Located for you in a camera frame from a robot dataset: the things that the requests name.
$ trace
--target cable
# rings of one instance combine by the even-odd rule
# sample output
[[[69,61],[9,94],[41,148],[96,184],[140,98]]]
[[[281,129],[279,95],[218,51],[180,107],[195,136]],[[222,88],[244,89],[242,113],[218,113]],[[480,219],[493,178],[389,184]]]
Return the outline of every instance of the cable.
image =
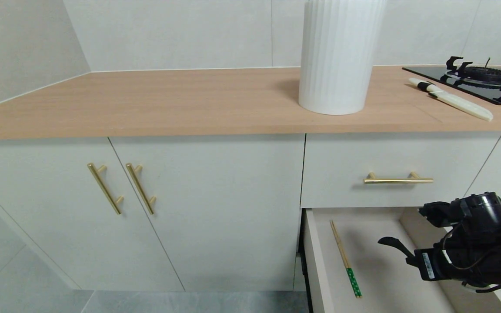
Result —
[[[448,257],[448,253],[446,252],[446,240],[452,236],[452,234],[454,233],[454,231],[456,229],[459,228],[459,226],[461,226],[462,223],[458,223],[458,224],[455,224],[454,228],[452,228],[445,236],[444,236],[444,241],[442,242],[442,253],[446,256],[446,259],[448,260],[449,264],[452,265],[453,267],[455,267],[456,269],[458,270],[469,270],[471,269],[472,267],[476,266],[477,264],[481,263],[481,261],[483,261],[484,258],[486,258],[489,254],[492,253],[492,250],[488,250],[487,252],[485,252],[481,257],[478,258],[477,261],[475,261],[475,263],[467,266],[467,267],[457,267],[455,266],[450,258]]]
[[[494,291],[497,291],[499,289],[501,289],[501,285],[497,285],[489,289],[478,289],[475,290],[475,293],[493,293]]]

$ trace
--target open drawer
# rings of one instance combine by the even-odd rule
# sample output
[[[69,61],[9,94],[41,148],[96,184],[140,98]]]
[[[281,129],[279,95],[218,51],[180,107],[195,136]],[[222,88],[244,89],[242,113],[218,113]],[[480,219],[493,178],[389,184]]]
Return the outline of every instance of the open drawer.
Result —
[[[354,296],[330,220],[336,224],[361,299]],[[300,250],[309,307],[314,313],[501,313],[501,291],[472,293],[458,281],[423,281],[400,251],[377,243],[394,236],[412,251],[416,245],[431,247],[444,234],[416,208],[306,209]]]

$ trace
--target knife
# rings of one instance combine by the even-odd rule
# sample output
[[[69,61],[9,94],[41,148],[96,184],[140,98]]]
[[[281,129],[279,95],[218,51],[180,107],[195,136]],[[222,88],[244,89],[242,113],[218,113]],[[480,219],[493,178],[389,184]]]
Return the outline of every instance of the knife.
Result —
[[[447,91],[443,91],[437,85],[430,83],[429,81],[424,81],[416,78],[410,78],[409,82],[422,91],[426,91],[431,97],[442,101],[443,103],[449,104],[455,109],[461,110],[465,113],[483,119],[485,121],[492,121],[494,116],[489,110],[472,103],[471,101],[465,100],[462,97],[452,95]]]

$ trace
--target label sticker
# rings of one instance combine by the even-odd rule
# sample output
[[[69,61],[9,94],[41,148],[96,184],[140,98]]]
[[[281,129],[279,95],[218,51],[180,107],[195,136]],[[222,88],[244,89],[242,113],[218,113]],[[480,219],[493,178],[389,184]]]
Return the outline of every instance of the label sticker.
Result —
[[[428,273],[428,277],[430,279],[434,279],[434,272],[432,271],[432,265],[430,265],[430,259],[428,257],[428,253],[423,253],[423,259],[425,261],[426,272]]]

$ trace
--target green patterned chopstick end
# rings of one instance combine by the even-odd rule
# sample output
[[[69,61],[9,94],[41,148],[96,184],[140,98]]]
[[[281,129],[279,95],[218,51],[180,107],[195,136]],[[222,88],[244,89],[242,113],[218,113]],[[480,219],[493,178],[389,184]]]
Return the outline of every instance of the green patterned chopstick end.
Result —
[[[358,283],[354,277],[353,270],[351,268],[348,268],[346,270],[347,270],[347,275],[349,276],[351,287],[353,287],[353,292],[355,293],[355,297],[362,298],[361,290],[358,288]]]

